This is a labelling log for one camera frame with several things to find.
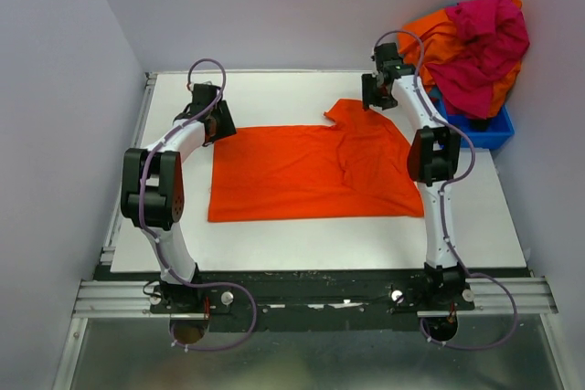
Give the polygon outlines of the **bright orange t shirt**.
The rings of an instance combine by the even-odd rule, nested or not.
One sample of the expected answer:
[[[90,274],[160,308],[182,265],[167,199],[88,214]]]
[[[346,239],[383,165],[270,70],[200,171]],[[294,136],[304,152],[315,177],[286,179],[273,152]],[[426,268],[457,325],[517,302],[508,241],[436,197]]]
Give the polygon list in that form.
[[[324,117],[326,125],[241,128],[217,142],[208,220],[421,218],[410,143],[397,125],[349,99]]]

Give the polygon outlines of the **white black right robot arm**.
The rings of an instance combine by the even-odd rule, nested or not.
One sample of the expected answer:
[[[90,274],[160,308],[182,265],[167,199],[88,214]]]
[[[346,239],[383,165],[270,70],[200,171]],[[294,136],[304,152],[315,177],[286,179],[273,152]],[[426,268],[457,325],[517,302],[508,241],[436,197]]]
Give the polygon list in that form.
[[[364,74],[362,106],[405,112],[414,137],[407,171],[417,185],[424,207],[427,235],[422,302],[438,310],[465,288],[465,272],[451,237],[451,188],[458,169],[461,135],[439,114],[422,85],[416,67],[404,62],[394,43],[380,44],[371,59],[376,70]]]

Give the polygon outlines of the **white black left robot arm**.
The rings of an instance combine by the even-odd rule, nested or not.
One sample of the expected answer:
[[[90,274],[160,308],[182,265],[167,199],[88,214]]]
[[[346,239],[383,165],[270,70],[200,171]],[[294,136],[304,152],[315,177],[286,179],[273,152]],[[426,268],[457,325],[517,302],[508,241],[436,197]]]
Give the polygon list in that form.
[[[190,84],[191,101],[171,128],[144,148],[130,148],[122,160],[121,212],[147,237],[160,267],[161,281],[175,284],[171,301],[195,311],[203,291],[194,284],[197,263],[190,256],[180,220],[185,207],[183,163],[193,151],[237,133],[223,99],[211,83]]]

